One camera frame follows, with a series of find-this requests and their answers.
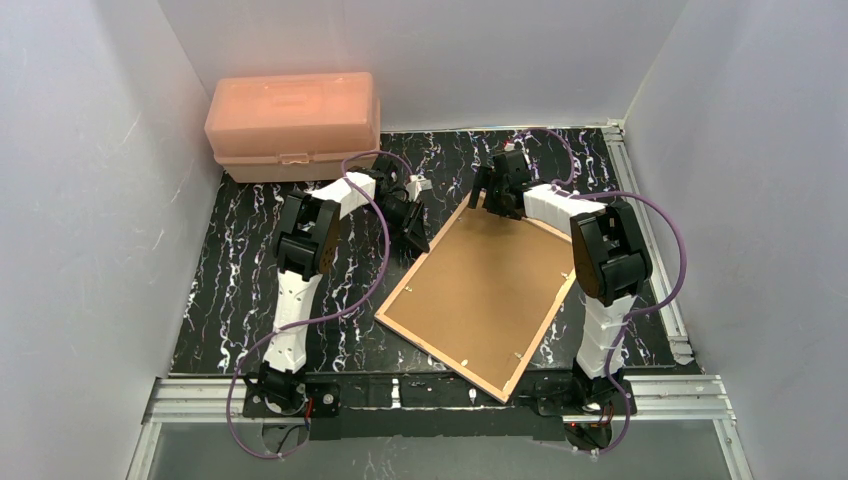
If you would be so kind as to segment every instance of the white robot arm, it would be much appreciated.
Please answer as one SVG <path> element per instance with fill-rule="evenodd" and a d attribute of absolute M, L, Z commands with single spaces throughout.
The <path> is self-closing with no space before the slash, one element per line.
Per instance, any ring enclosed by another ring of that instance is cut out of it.
<path fill-rule="evenodd" d="M 311 318 L 315 291 L 335 259 L 341 219 L 369 203 L 348 181 L 374 200 L 393 237 L 429 251 L 423 204 L 417 199 L 426 181 L 413 176 L 402 185 L 401 179 L 397 165 L 378 157 L 371 168 L 350 171 L 346 179 L 286 196 L 273 246 L 279 285 L 274 330 L 281 331 L 271 338 L 259 371 L 245 376 L 251 395 L 276 404 L 280 411 L 302 405 L 307 326 L 283 327 Z"/>
<path fill-rule="evenodd" d="M 575 403 L 602 400 L 610 392 L 604 381 L 610 350 L 609 375 L 618 376 L 623 365 L 618 341 L 624 315 L 630 311 L 645 279 L 651 260 L 630 204 L 610 204 L 573 198 L 550 184 L 534 181 L 524 154 L 507 150 L 481 166 L 474 179 L 469 205 L 513 219 L 532 218 L 572 238 L 577 281 L 586 293 L 583 341 L 573 374 L 580 392 Z"/>
<path fill-rule="evenodd" d="M 348 173 L 347 176 L 357 186 L 374 197 L 377 181 L 369 175 L 358 172 Z M 346 217 L 358 207 L 368 204 L 368 201 L 358 191 L 344 180 L 339 179 L 319 190 L 308 192 L 312 198 L 329 200 L 340 205 L 339 219 Z M 274 312 L 274 330 L 307 320 L 312 311 L 312 300 L 318 282 L 324 275 L 316 273 L 308 280 L 294 270 L 277 272 L 279 292 L 277 309 Z M 268 344 L 263 360 L 271 368 L 280 372 L 297 372 L 306 363 L 306 325 L 290 328 L 279 333 Z"/>

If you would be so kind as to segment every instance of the white enclosure wall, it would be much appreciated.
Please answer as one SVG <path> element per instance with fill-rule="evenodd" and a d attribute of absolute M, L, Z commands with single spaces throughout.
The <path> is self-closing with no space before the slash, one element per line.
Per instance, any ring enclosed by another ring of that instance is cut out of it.
<path fill-rule="evenodd" d="M 846 475 L 846 45 L 845 2 L 692 1 L 626 123 L 643 191 L 683 228 L 686 324 L 757 478 Z"/>
<path fill-rule="evenodd" d="M 384 130 L 622 118 L 685 0 L 160 0 L 221 78 L 369 71 Z"/>
<path fill-rule="evenodd" d="M 4 479 L 124 478 L 220 171 L 155 0 L 0 5 Z"/>

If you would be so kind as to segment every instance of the orange plastic box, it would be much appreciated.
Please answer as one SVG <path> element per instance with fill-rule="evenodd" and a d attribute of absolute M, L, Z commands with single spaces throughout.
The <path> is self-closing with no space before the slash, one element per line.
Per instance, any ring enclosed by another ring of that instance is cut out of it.
<path fill-rule="evenodd" d="M 343 159 L 379 148 L 380 104 L 370 73 L 227 78 L 205 130 L 237 182 L 329 180 L 341 177 Z"/>

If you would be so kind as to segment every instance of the purple cable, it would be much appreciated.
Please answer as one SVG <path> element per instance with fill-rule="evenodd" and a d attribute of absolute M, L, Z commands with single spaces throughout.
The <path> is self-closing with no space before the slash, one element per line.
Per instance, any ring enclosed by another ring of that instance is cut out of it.
<path fill-rule="evenodd" d="M 256 351 L 257 348 L 268 343 L 272 338 L 274 338 L 274 336 L 276 336 L 280 332 L 283 332 L 283 331 L 288 330 L 290 328 L 299 327 L 301 325 L 312 325 L 314 323 L 326 322 L 328 320 L 333 320 L 333 319 L 342 317 L 344 315 L 347 315 L 349 313 L 356 311 L 356 309 L 361 307 L 362 304 L 364 304 L 365 301 L 368 300 L 368 298 L 371 297 L 371 295 L 374 294 L 374 291 L 377 289 L 377 286 L 380 285 L 380 283 L 383 281 L 383 277 L 386 276 L 386 268 L 389 265 L 389 251 L 390 251 L 390 249 L 389 249 L 389 245 L 390 245 L 390 243 L 389 243 L 389 225 L 388 225 L 388 223 L 386 223 L 386 218 L 383 216 L 383 212 L 380 211 L 380 207 L 378 207 L 377 203 L 374 202 L 374 199 L 371 198 L 368 195 L 368 193 L 365 192 L 365 190 L 360 188 L 359 185 L 356 185 L 355 183 L 350 181 L 350 179 L 347 178 L 347 162 L 349 162 L 350 160 L 356 160 L 357 158 L 364 157 L 366 155 L 389 155 L 389 156 L 391 156 L 395 159 L 400 160 L 400 162 L 403 163 L 403 165 L 406 167 L 406 169 L 409 171 L 410 174 L 412 174 L 413 171 L 412 171 L 412 166 L 405 159 L 395 155 L 394 153 L 385 152 L 383 150 L 369 150 L 367 152 L 362 152 L 362 153 L 356 154 L 352 157 L 348 157 L 348 158 L 342 160 L 342 175 L 344 175 L 344 177 L 342 177 L 342 178 L 345 179 L 345 181 L 348 183 L 348 185 L 351 186 L 351 188 L 353 188 L 354 190 L 359 192 L 360 195 L 362 195 L 363 197 L 365 197 L 366 200 L 368 200 L 368 203 L 371 205 L 371 207 L 374 209 L 374 212 L 377 214 L 377 217 L 379 217 L 379 219 L 380 219 L 380 225 L 383 227 L 383 238 L 385 239 L 385 245 L 383 246 L 383 261 L 380 264 L 380 269 L 377 272 L 377 279 L 374 280 L 374 283 L 371 284 L 371 286 L 368 288 L 368 291 L 365 292 L 365 295 L 363 295 L 362 298 L 360 298 L 359 300 L 356 301 L 356 303 L 345 308 L 344 310 L 341 310 L 341 311 L 336 312 L 336 313 L 332 313 L 330 315 L 325 315 L 323 317 L 310 318 L 308 320 L 301 320 L 301 321 L 298 321 L 298 322 L 290 323 L 288 325 L 280 327 L 279 329 L 271 331 L 271 333 L 260 338 L 259 341 L 257 341 L 252 347 L 250 347 L 250 349 L 247 350 L 247 353 L 242 357 L 242 359 L 238 362 L 238 364 L 236 364 L 236 368 L 233 371 L 233 378 L 230 381 L 230 389 L 227 392 L 227 413 L 226 413 L 227 427 L 229 427 L 230 433 L 233 436 L 233 440 L 236 441 L 238 446 L 241 447 L 242 450 L 253 455 L 256 458 L 262 458 L 262 459 L 266 459 L 266 460 L 273 460 L 275 458 L 285 458 L 285 457 L 288 457 L 289 455 L 293 454 L 294 452 L 296 452 L 302 446 L 306 445 L 307 441 L 304 441 L 302 444 L 292 448 L 291 450 L 289 450 L 287 452 L 277 453 L 277 454 L 273 454 L 273 455 L 266 455 L 264 453 L 259 453 L 257 451 L 252 450 L 238 436 L 238 432 L 236 432 L 235 425 L 233 424 L 231 406 L 232 406 L 232 403 L 233 403 L 233 391 L 236 388 L 236 382 L 238 382 L 238 376 L 239 376 L 239 373 L 241 372 L 241 367 L 244 365 L 245 360 L 247 360 L 247 358 L 250 357 L 250 355 L 254 351 Z"/>
<path fill-rule="evenodd" d="M 552 183 L 554 185 L 557 185 L 557 186 L 566 185 L 566 183 L 563 182 L 562 180 L 554 180 Z M 657 310 L 659 310 L 659 309 L 665 307 L 666 305 L 668 305 L 669 303 L 671 303 L 671 301 L 674 300 L 674 297 L 676 297 L 677 294 L 680 293 L 680 289 L 683 287 L 683 280 L 686 278 L 686 266 L 687 266 L 687 263 L 688 263 L 687 258 L 686 258 L 686 245 L 683 243 L 683 235 L 680 233 L 680 229 L 678 228 L 677 224 L 674 223 L 674 220 L 671 219 L 671 217 L 668 215 L 668 213 L 666 213 L 665 210 L 660 208 L 660 206 L 657 205 L 656 203 L 654 203 L 653 200 L 650 200 L 646 197 L 643 197 L 642 195 L 639 195 L 638 193 L 600 192 L 600 193 L 587 193 L 587 194 L 584 194 L 584 195 L 574 195 L 574 196 L 572 196 L 571 194 L 569 194 L 567 192 L 564 192 L 562 190 L 557 190 L 557 195 L 571 197 L 571 198 L 578 199 L 578 200 L 597 200 L 599 198 L 611 198 L 611 197 L 633 198 L 633 199 L 638 200 L 638 201 L 644 203 L 645 205 L 653 208 L 654 211 L 656 211 L 661 217 L 663 217 L 663 219 L 666 221 L 666 223 L 668 223 L 668 226 L 671 227 L 671 231 L 672 231 L 672 233 L 674 233 L 675 240 L 677 240 L 677 248 L 680 251 L 680 273 L 677 275 L 677 283 L 674 284 L 674 288 L 671 289 L 671 292 L 669 292 L 668 296 L 665 297 L 665 299 L 663 299 L 663 301 L 657 303 L 656 305 L 650 306 L 650 307 L 641 308 L 639 310 L 634 310 L 632 312 L 628 312 L 626 315 L 624 315 L 624 319 L 623 319 L 623 322 L 622 322 L 622 323 L 624 323 L 624 325 L 621 326 L 621 330 L 618 332 L 618 335 L 616 335 L 615 340 L 613 340 L 613 342 L 612 342 L 613 345 L 617 346 L 619 343 L 621 343 L 624 340 L 624 335 L 627 332 L 627 325 L 630 324 L 631 318 L 633 318 L 635 315 L 647 315 L 649 313 L 656 312 Z M 618 444 L 621 443 L 621 441 L 624 439 L 624 436 L 627 434 L 627 429 L 630 428 L 630 401 L 627 397 L 627 392 L 624 390 L 624 387 L 622 387 L 621 384 L 619 384 L 617 381 L 615 381 L 615 378 L 613 378 L 612 375 L 610 375 L 610 364 L 612 363 L 612 357 L 613 357 L 614 354 L 615 354 L 615 348 L 611 348 L 609 353 L 607 353 L 607 359 L 606 359 L 606 362 L 604 362 L 604 375 L 606 375 L 607 378 L 609 378 L 612 385 L 615 387 L 616 390 L 618 390 L 618 393 L 620 393 L 621 396 L 624 398 L 624 426 L 621 427 L 621 433 L 618 434 L 618 437 L 616 437 L 616 439 L 613 440 L 612 443 L 610 443 L 607 448 L 602 448 L 602 449 L 598 450 L 599 454 L 609 453 L 612 449 L 617 447 Z"/>
<path fill-rule="evenodd" d="M 565 147 L 565 151 L 568 152 L 568 159 L 570 160 L 570 163 L 571 163 L 571 171 L 568 173 L 568 179 L 567 180 L 565 180 L 565 181 L 556 180 L 556 181 L 559 182 L 560 184 L 563 184 L 563 185 L 570 185 L 571 182 L 574 181 L 574 163 L 577 162 L 577 159 L 574 158 L 574 152 L 571 151 L 571 145 L 569 145 L 568 140 L 563 138 L 562 135 L 560 135 L 559 133 L 557 133 L 554 130 L 551 130 L 550 128 L 526 128 L 526 129 L 516 133 L 515 136 L 512 137 L 512 141 L 516 142 L 518 140 L 524 140 L 524 137 L 526 137 L 530 132 L 532 132 L 534 130 L 547 133 L 548 135 L 553 135 L 554 137 L 557 138 L 557 140 L 562 142 L 562 146 Z"/>

